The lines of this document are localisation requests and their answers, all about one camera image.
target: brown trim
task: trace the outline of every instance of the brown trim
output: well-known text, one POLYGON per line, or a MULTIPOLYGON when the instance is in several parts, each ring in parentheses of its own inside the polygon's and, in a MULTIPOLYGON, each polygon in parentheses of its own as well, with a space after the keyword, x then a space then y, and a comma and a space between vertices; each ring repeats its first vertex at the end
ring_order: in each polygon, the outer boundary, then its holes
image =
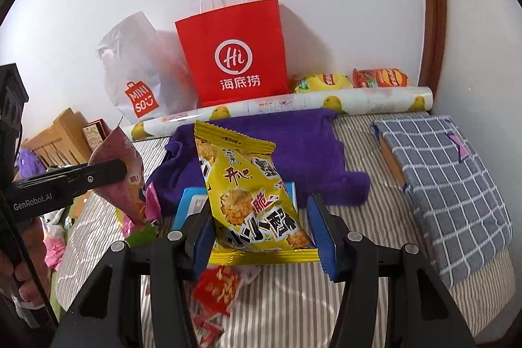
POLYGON ((437 93, 444 46, 446 44, 446 0, 426 0, 424 18, 424 47, 422 50, 419 86, 428 86, 437 93))

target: yellow bird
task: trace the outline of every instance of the yellow bird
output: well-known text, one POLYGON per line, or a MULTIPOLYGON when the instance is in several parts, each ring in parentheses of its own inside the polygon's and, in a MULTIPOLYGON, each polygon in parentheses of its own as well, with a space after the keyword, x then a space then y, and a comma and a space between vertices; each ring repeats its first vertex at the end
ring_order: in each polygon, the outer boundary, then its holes
POLYGON ((425 108, 425 101, 424 96, 418 95, 415 97, 415 100, 413 101, 413 104, 411 104, 411 107, 408 108, 409 113, 413 113, 415 111, 424 111, 425 108))
POLYGON ((214 111, 212 111, 212 114, 210 115, 211 120, 220 120, 221 118, 230 118, 228 108, 223 105, 214 108, 214 111))
POLYGON ((323 108, 333 109, 339 114, 346 114, 346 112, 343 111, 341 100, 337 96, 327 96, 323 102, 323 108))
POLYGON ((135 124, 134 127, 132 127, 132 130, 130 131, 130 136, 133 141, 154 137, 152 134, 145 132, 142 121, 140 121, 138 124, 135 124))

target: white plastic bag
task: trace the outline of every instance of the white plastic bag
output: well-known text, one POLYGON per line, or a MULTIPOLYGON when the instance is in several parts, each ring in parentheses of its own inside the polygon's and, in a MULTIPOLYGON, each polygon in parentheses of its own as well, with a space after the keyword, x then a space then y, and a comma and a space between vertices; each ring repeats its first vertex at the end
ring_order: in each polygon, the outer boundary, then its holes
POLYGON ((168 46, 142 12, 114 27, 101 40, 98 55, 105 90, 131 124, 196 108, 181 46, 168 46))

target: orange chip bag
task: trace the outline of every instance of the orange chip bag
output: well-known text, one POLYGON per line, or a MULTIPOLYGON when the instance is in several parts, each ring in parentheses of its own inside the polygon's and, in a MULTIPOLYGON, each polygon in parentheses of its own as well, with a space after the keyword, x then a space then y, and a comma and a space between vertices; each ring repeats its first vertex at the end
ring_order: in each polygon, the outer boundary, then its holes
POLYGON ((406 87, 408 76, 397 68, 377 68, 376 70, 353 69, 354 87, 406 87))

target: yellow snack bag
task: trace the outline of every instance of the yellow snack bag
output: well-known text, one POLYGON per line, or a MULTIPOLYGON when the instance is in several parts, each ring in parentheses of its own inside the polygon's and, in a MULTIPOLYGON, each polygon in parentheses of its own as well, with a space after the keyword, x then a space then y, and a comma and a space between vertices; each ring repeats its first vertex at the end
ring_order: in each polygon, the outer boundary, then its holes
POLYGON ((307 74, 297 80, 294 93, 335 91, 338 89, 352 89, 353 85, 344 74, 307 74))
POLYGON ((216 223, 216 248, 251 252, 314 248, 273 166, 274 143, 202 121, 196 121, 194 135, 216 223))

